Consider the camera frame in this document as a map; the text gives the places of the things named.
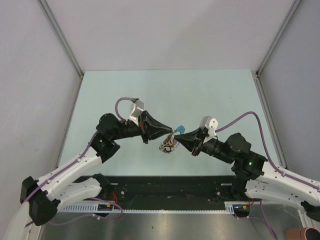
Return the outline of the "metal key organizer with rings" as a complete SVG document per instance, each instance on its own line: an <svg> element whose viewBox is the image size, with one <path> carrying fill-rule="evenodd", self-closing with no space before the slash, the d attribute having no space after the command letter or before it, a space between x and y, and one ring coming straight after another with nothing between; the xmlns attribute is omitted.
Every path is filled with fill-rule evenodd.
<svg viewBox="0 0 320 240"><path fill-rule="evenodd" d="M179 146L179 142L175 140L175 136L184 133L185 127L183 125L178 126L172 133L167 135L163 142L160 143L159 150L165 154L172 153Z"/></svg>

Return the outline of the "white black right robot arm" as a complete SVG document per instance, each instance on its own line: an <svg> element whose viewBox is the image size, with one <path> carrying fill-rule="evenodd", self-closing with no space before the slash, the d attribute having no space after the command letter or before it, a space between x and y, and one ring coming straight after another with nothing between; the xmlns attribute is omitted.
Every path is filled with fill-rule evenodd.
<svg viewBox="0 0 320 240"><path fill-rule="evenodd" d="M265 156L251 151L251 144L240 133L222 142L200 127L174 139L193 156L205 153L231 164L235 178L230 194L235 200L248 197L273 201L296 208L314 221L320 220L320 183L274 165Z"/></svg>

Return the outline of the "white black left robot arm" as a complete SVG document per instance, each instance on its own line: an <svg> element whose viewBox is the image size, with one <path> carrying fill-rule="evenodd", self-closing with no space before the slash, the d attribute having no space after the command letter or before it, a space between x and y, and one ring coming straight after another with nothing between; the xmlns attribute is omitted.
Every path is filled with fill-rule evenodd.
<svg viewBox="0 0 320 240"><path fill-rule="evenodd" d="M82 153L38 179L29 176L22 182L20 202L29 204L29 217L36 226L41 226L68 205L91 198L105 200L114 188L103 174L94 174L80 183L75 181L109 160L120 149L116 140L141 137L147 144L172 132L171 127L155 120L146 110L137 122L121 122L112 113L104 114Z"/></svg>

